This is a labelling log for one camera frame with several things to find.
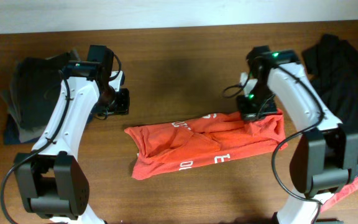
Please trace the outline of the orange t-shirt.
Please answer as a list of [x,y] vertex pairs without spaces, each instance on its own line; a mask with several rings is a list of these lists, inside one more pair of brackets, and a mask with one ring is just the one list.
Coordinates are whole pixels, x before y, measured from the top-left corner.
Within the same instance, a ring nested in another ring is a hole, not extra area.
[[282,110],[246,122],[238,112],[125,129],[138,148],[136,180],[272,152],[285,139]]

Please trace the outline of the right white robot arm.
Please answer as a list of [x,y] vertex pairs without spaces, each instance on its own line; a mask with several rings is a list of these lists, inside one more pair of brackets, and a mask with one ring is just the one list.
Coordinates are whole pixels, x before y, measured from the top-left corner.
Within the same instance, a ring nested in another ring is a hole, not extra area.
[[242,119],[260,121],[277,114],[273,98],[278,97],[296,127],[279,146],[300,138],[290,161],[293,190],[278,176],[278,149],[272,154],[274,177],[288,194],[272,223],[318,223],[323,205],[356,177],[358,131],[345,126],[323,103],[293,50],[254,47],[246,61],[250,70],[240,80],[244,94],[236,98]]

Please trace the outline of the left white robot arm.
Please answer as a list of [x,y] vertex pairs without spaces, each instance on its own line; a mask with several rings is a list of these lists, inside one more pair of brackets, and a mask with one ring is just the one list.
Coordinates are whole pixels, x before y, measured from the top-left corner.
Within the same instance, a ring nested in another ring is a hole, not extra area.
[[89,205],[90,184],[78,163],[88,118],[129,112],[125,74],[114,62],[70,61],[59,70],[60,95],[29,153],[18,153],[14,174],[24,210],[55,223],[104,223]]

